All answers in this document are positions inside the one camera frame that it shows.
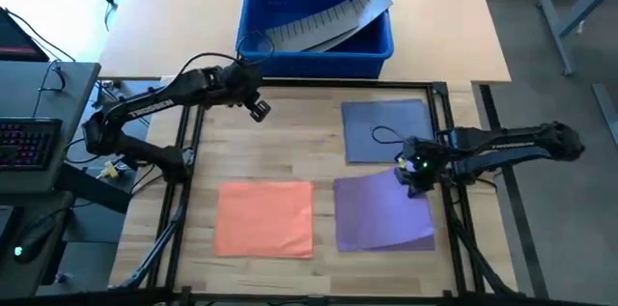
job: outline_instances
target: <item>blue cloth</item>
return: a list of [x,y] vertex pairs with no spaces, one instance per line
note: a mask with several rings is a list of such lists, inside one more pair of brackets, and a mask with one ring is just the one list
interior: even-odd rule
[[[402,144],[380,144],[372,138],[372,129],[379,125],[390,127],[404,137],[433,139],[427,106],[421,99],[402,99],[374,102],[343,102],[347,162],[394,163]],[[386,129],[376,131],[380,141],[400,140]]]

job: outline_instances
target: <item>orange cloth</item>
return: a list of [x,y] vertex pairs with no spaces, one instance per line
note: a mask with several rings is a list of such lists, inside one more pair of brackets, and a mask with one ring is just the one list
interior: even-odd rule
[[214,255],[312,258],[312,190],[310,182],[224,183]]

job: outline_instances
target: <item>wooden work surface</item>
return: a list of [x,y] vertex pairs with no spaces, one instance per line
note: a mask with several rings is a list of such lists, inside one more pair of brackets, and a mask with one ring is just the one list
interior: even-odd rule
[[[478,125],[469,88],[450,89],[455,123]],[[382,296],[437,296],[444,290],[454,290],[439,191],[429,193],[435,227],[434,251],[340,253],[335,242],[333,179],[374,174],[388,167],[346,164],[341,102],[426,100],[423,92],[263,88],[261,93],[272,111],[260,124],[254,123],[245,109],[213,107],[207,112],[184,226],[176,288],[192,286],[194,292],[215,293]],[[177,107],[154,115],[148,140],[158,145],[173,144],[180,112]],[[248,180],[313,182],[313,259],[216,258],[212,254],[218,187],[224,181]],[[505,282],[515,287],[495,193],[484,185],[470,187],[468,192],[479,246]],[[131,201],[110,284],[126,279],[151,249],[163,193],[164,183],[159,181],[137,193]],[[167,263],[162,264],[159,281],[165,275],[166,266]],[[469,273],[467,277],[471,286]]]
[[[395,53],[381,80],[509,81],[485,0],[393,0]],[[104,78],[176,74],[202,52],[235,54],[242,0],[122,0],[101,53]],[[193,67],[226,63],[201,59]]]

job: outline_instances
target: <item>black cable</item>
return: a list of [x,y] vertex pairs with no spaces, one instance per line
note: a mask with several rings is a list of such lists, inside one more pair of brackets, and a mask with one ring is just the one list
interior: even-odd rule
[[[132,186],[132,187],[131,187],[131,189],[129,190],[129,193],[130,193],[131,195],[135,195],[135,194],[133,193],[133,190],[135,190],[135,187],[137,187],[137,185],[138,185],[141,181],[143,181],[143,180],[144,180],[144,179],[145,179],[145,178],[146,178],[146,177],[147,177],[150,173],[152,173],[154,170],[155,170],[155,165],[153,164],[153,165],[151,166],[151,168],[150,168],[148,171],[146,171],[146,173],[144,174],[144,176],[140,177],[140,178],[139,178],[139,180],[135,181],[135,183],[133,184],[133,186]],[[151,179],[151,180],[147,181],[146,183],[144,183],[144,185],[142,185],[142,186],[140,187],[140,189],[145,188],[146,186],[148,186],[148,185],[152,184],[154,181],[156,181],[156,180],[160,179],[161,177],[163,177],[163,174],[161,174],[161,175],[159,175],[159,176],[157,176],[157,177],[154,177],[153,179]]]
[[38,46],[40,46],[43,50],[45,50],[46,52],[49,53],[49,55],[53,56],[54,58],[56,58],[57,60],[62,60],[58,55],[56,55],[53,51],[49,50],[49,48],[47,48],[45,45],[42,44],[42,42],[39,42],[39,40],[37,40],[34,37],[30,37],[30,39],[35,42]]
[[65,147],[65,153],[67,154],[67,155],[65,156],[65,161],[66,161],[66,162],[68,162],[68,163],[72,163],[72,164],[84,164],[84,163],[89,163],[89,162],[91,162],[91,161],[95,161],[96,159],[98,159],[98,158],[100,158],[100,157],[101,157],[101,155],[95,155],[95,156],[93,156],[93,157],[91,157],[91,158],[84,159],[84,160],[77,160],[77,161],[75,161],[75,160],[71,160],[71,159],[69,158],[69,149],[70,149],[70,147],[71,147],[72,145],[74,145],[74,144],[76,144],[76,143],[79,143],[79,142],[82,142],[82,141],[84,141],[84,138],[83,138],[83,137],[82,137],[82,138],[79,138],[79,139],[76,139],[76,140],[74,140],[74,141],[70,142],[69,144],[67,144],[67,146]]
[[108,24],[108,20],[109,20],[109,16],[112,14],[112,10],[114,9],[113,7],[110,8],[112,6],[112,4],[107,1],[107,7],[105,7],[105,16],[103,17],[103,23],[105,24],[105,30],[107,32],[109,32],[109,24]]
[[[453,189],[457,190],[458,185],[453,180],[450,180],[450,179],[447,179],[447,180],[451,182],[450,185],[448,185],[449,186],[448,190],[451,191],[451,196],[453,196],[452,195],[452,190]],[[457,200],[453,201],[451,204],[454,206],[454,205],[460,203],[461,201],[462,201],[462,199],[460,198],[460,199],[457,199]]]
[[39,89],[37,89],[39,91],[39,93],[37,94],[37,102],[35,103],[35,109],[32,111],[32,118],[37,117],[37,111],[39,110],[39,103],[41,103],[41,95],[43,91],[62,91],[62,89],[65,88],[65,81],[64,81],[64,77],[61,76],[62,81],[63,81],[63,86],[60,89],[50,89],[50,88],[45,88],[43,85],[45,85],[45,80],[47,80],[47,76],[49,75],[49,72],[51,71],[51,68],[56,65],[58,63],[58,60],[54,60],[52,62],[49,63],[49,65],[47,66],[47,70],[45,70],[45,74],[42,77],[42,81],[41,81],[41,85],[39,86]]
[[16,17],[17,19],[19,19],[19,20],[20,20],[21,22],[23,22],[26,26],[28,26],[28,28],[29,28],[29,29],[30,29],[30,30],[31,30],[31,31],[32,31],[32,32],[33,32],[33,33],[34,33],[37,37],[39,37],[39,38],[40,38],[43,42],[46,42],[47,44],[49,44],[49,45],[50,45],[51,47],[53,47],[54,49],[56,49],[56,50],[60,51],[61,53],[63,53],[63,54],[64,54],[66,57],[68,57],[71,61],[73,61],[73,62],[77,62],[77,61],[75,60],[75,58],[73,58],[72,56],[70,56],[69,54],[67,54],[67,53],[66,53],[63,49],[59,48],[58,46],[54,45],[52,42],[50,42],[50,41],[46,40],[43,36],[41,36],[41,35],[37,32],[37,30],[35,30],[35,28],[34,28],[34,27],[32,27],[32,25],[30,25],[30,24],[28,23],[28,21],[26,21],[23,17],[21,17],[21,16],[19,16],[19,15],[15,14],[15,13],[13,13],[13,12],[9,11],[9,9],[8,9],[8,8],[5,8],[5,11],[6,11],[8,14],[12,15],[13,17]]
[[178,75],[183,74],[184,70],[186,70],[186,68],[195,60],[202,58],[202,57],[207,57],[207,56],[216,56],[216,57],[221,57],[224,59],[228,59],[228,60],[232,60],[235,63],[242,65],[242,62],[239,59],[235,59],[230,55],[225,55],[225,54],[221,54],[221,53],[212,53],[212,52],[208,52],[208,53],[201,53],[201,54],[197,54],[195,56],[193,56],[192,58],[190,58],[185,64],[184,66],[181,68],[181,70],[178,72]]
[[474,179],[475,181],[479,181],[479,182],[483,182],[485,184],[489,184],[491,186],[493,186],[493,188],[495,189],[495,191],[498,191],[498,186],[495,185],[495,183],[493,181],[488,181],[488,180],[483,180],[482,178],[476,178]]
[[251,65],[258,65],[258,64],[261,64],[262,62],[270,59],[272,57],[272,55],[274,55],[274,51],[275,51],[275,45],[274,45],[274,42],[272,41],[272,39],[268,35],[263,34],[259,30],[251,31],[251,32],[247,33],[246,35],[242,36],[242,38],[240,38],[240,42],[236,46],[236,57],[237,57],[237,59],[242,60],[240,58],[240,46],[244,43],[244,41],[247,38],[249,38],[249,35],[254,34],[254,33],[257,33],[258,35],[262,36],[263,38],[266,38],[268,40],[268,42],[270,42],[270,54],[268,54],[268,56],[265,59],[262,59],[262,60],[259,60],[259,61],[253,62],[253,63],[249,63]]
[[30,221],[28,221],[28,222],[24,225],[23,229],[21,229],[21,231],[20,231],[20,232],[21,232],[21,233],[23,233],[23,232],[25,232],[25,231],[28,231],[28,230],[30,230],[30,229],[32,228],[32,226],[33,226],[33,225],[36,225],[37,223],[41,222],[42,220],[47,219],[47,218],[50,218],[50,217],[52,217],[52,216],[54,216],[54,215],[56,215],[56,214],[58,214],[58,213],[60,213],[60,212],[63,212],[63,211],[65,211],[65,210],[74,210],[74,209],[84,208],[84,207],[88,207],[88,206],[90,206],[90,205],[92,205],[92,204],[93,204],[93,202],[92,202],[92,201],[89,201],[89,202],[88,202],[88,203],[86,203],[86,204],[82,204],[82,205],[74,205],[74,206],[69,206],[69,207],[65,207],[65,208],[61,208],[61,209],[55,209],[55,210],[51,211],[51,212],[50,212],[50,213],[48,213],[48,214],[39,215],[39,216],[37,216],[37,217],[32,218]]
[[114,0],[105,0],[107,2],[107,7],[105,7],[105,16],[103,17],[103,23],[105,24],[105,30],[109,32],[109,25],[107,24],[107,20],[109,19],[109,15],[112,11],[118,7]]
[[[394,133],[397,137],[399,137],[399,140],[390,140],[390,141],[380,141],[377,137],[376,137],[376,131],[378,131],[379,129],[385,129],[387,131],[390,131],[392,133]],[[376,126],[374,128],[371,129],[371,138],[374,139],[374,141],[380,143],[380,144],[397,144],[397,143],[403,143],[406,142],[406,138],[404,136],[401,135],[401,133],[397,132],[395,129],[388,127],[388,126],[384,126],[384,125],[379,125]]]
[[62,69],[56,65],[56,68],[52,70],[54,73],[56,73],[56,75],[58,75],[58,79],[60,79],[60,88],[40,88],[41,91],[55,91],[55,92],[62,92],[63,90],[65,90],[65,88],[67,87],[67,80],[65,79],[65,76],[62,74]]

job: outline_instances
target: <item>keyboard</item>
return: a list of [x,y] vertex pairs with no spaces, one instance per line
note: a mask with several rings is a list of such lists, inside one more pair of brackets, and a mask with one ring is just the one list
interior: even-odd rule
[[61,125],[58,119],[0,118],[0,172],[46,170]]

